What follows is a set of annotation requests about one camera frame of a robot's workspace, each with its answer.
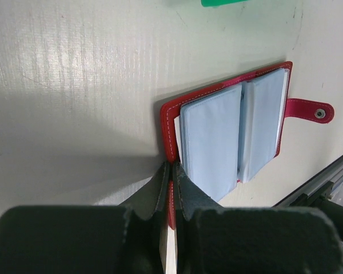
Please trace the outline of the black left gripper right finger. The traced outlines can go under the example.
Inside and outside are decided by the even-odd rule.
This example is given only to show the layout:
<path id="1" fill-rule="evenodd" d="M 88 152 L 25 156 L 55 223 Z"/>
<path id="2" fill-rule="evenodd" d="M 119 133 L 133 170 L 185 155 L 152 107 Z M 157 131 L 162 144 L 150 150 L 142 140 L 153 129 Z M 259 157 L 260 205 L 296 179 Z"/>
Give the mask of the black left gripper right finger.
<path id="1" fill-rule="evenodd" d="M 225 208 L 173 164 L 178 273 L 343 273 L 333 222 L 309 207 Z"/>

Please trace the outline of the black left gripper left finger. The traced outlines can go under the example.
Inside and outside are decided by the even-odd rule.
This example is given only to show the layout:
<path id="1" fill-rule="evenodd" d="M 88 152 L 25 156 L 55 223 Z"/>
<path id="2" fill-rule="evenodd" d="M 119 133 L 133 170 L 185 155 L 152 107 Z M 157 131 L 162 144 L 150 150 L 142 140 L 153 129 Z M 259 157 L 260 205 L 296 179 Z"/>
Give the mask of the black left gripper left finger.
<path id="1" fill-rule="evenodd" d="M 162 273 L 170 165 L 119 205 L 23 205 L 0 217 L 0 273 Z"/>

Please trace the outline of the red leather card holder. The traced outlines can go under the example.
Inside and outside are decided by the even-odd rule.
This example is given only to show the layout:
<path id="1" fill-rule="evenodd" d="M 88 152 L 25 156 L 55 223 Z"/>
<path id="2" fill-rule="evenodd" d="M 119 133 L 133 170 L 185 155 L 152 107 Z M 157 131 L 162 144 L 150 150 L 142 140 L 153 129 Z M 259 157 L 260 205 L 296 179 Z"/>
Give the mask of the red leather card holder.
<path id="1" fill-rule="evenodd" d="M 207 196 L 220 201 L 280 153 L 288 117 L 327 124 L 328 103 L 288 96 L 290 61 L 191 91 L 160 109 L 167 160 L 180 162 Z"/>

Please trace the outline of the green plastic bin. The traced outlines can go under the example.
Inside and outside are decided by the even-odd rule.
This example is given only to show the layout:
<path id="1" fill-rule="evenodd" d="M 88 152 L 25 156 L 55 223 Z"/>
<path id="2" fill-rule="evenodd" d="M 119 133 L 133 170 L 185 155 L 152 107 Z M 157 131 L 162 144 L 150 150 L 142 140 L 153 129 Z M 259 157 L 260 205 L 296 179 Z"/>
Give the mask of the green plastic bin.
<path id="1" fill-rule="evenodd" d="M 219 7 L 223 5 L 229 5 L 245 1 L 246 0 L 201 0 L 201 5 L 203 7 Z"/>

